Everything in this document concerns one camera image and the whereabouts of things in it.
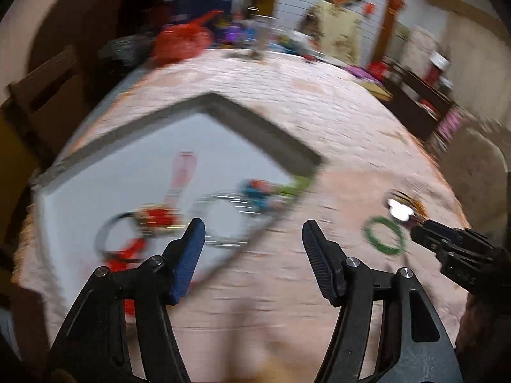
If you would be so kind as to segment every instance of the metal screw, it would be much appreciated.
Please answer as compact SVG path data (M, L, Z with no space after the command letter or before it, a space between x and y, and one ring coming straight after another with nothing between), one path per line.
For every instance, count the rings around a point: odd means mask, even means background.
M152 256L149 260L154 267L160 266L163 263L163 258L160 255Z
M96 275L98 278L101 278L101 277L105 276L106 274L108 274L108 271L109 271L108 267L98 267L94 271L94 275Z
M357 258L350 256L349 258L346 258L346 265L349 267L357 267L360 265L360 261Z
M411 278L413 276L413 271L407 267L402 268L400 271L401 275L405 278Z

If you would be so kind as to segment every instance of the round table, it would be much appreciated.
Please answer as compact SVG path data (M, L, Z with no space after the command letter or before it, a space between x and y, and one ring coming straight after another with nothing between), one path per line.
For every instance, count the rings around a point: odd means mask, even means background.
M314 218L328 239L371 268L396 272L410 267L437 309L451 341L456 338L466 291L439 272L433 253L407 236L406 253L380 253L361 231L367 218L386 215L383 194L390 188L417 193L429 217L465 227L461 207L432 160L379 101L346 71L324 63L267 53L249 61L229 50L202 55L149 71L100 113L88 119L66 153L117 126L170 103L217 92L250 108L322 154L326 164L302 199L270 231L208 284L171 311L174 333L192 381L221 381L232 348L224 344L242 329L235 363L264 362L267 342L278 340L292 358L296 381L313 381L330 341L338 310L319 292L301 243L301 226ZM29 212L16 254L13 280L39 291L46 301L50 340L65 317L58 312L37 250ZM381 304L375 303L362 376L374 368ZM133 354L133 370L143 375Z

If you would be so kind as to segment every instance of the black bracelet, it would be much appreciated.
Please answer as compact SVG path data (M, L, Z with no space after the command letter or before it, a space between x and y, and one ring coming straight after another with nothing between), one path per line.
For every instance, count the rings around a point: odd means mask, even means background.
M119 252L109 252L105 250L105 243L106 239L108 238L108 233L110 230L112 230L113 226L117 222L125 218L133 218L135 220L135 214L133 212L121 213L104 223L104 225L100 227L98 233L96 234L94 240L94 248L96 252L98 252L101 257L104 258L105 261L114 259L123 263L141 263L144 261L143 259L125 259L119 256Z

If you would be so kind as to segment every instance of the tray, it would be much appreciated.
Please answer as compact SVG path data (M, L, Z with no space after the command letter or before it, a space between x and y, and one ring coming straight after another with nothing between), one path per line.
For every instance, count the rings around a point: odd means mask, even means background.
M206 234L214 231L223 236L236 236L246 216L222 202L206 212L202 207L197 214L201 198L239 192L247 179L284 185L293 176L312 179L323 160L263 117L215 93L165 107L95 139L51 167L34 186L38 249L62 313L69 310L91 272L105 264L94 247L101 226L144 203L160 203L169 188L173 159L182 151L197 156L195 175L177 206L184 224L202 216ZM250 220L245 246L290 204ZM142 257L161 253L181 234L152 239ZM121 221L109 233L105 247L119 250L134 237L129 220ZM205 280L242 249L205 245L193 281Z

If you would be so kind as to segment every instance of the green bracelet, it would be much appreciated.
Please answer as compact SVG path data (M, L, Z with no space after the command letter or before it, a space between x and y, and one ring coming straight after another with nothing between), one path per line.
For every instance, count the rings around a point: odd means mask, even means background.
M393 248L391 246L387 246L380 242L378 239L375 238L374 234L372 234L372 225L375 225L376 223L379 223L380 225L387 226L396 234L398 237L398 246L396 248ZM405 250L405 238L403 236L403 232L401 231L401 228L397 223L394 223L392 220L387 219L383 216L377 216L377 217L371 217L364 226L364 234L367 239L367 241L372 244L376 249L378 249L380 252L386 254L386 255L397 255L400 252L403 252Z

